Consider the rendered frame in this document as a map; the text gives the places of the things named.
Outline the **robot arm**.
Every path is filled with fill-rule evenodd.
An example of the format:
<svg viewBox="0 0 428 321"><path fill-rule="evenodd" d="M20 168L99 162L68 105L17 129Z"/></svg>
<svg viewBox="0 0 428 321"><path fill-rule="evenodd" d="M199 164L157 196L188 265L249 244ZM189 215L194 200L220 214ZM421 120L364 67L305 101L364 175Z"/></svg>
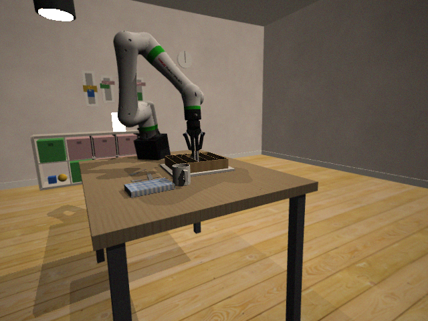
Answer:
<svg viewBox="0 0 428 321"><path fill-rule="evenodd" d="M136 88L138 55L142 55L181 93L185 120L201 119L201 104L204 101L202 91L178 69L151 34L120 31L114 36L114 49L119 83L118 121L121 125L125 127L138 125L138 136L141 140L161 137L154 103L151 101L138 103Z"/></svg>

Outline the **grey mug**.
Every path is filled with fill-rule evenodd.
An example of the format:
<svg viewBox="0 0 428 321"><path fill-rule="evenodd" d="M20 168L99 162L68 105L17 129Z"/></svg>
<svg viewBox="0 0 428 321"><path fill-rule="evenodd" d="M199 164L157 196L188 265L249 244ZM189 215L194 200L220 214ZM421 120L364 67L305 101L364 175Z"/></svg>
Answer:
<svg viewBox="0 0 428 321"><path fill-rule="evenodd" d="M175 184L175 186L186 186L191 184L191 172L190 172L189 164L173 165L172 170L173 170L173 183Z"/></svg>

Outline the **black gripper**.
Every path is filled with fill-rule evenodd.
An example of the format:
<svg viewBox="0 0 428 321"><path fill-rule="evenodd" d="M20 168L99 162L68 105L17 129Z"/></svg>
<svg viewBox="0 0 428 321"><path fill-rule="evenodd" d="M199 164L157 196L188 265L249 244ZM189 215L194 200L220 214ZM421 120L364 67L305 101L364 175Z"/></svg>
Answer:
<svg viewBox="0 0 428 321"><path fill-rule="evenodd" d="M194 127L194 126L198 126L198 127ZM199 141L199 134L201 135L200 141ZM189 142L188 135L191 138L191 144ZM188 149L192 151L192 156L194 160L199 161L199 150L202 149L204 135L205 135L205 132L201 131L199 120L187 121L187 131L186 133L183 134L183 136L185 137ZM195 137L195 142L194 142L194 137ZM196 154L196 157L195 157L195 154Z"/></svg>

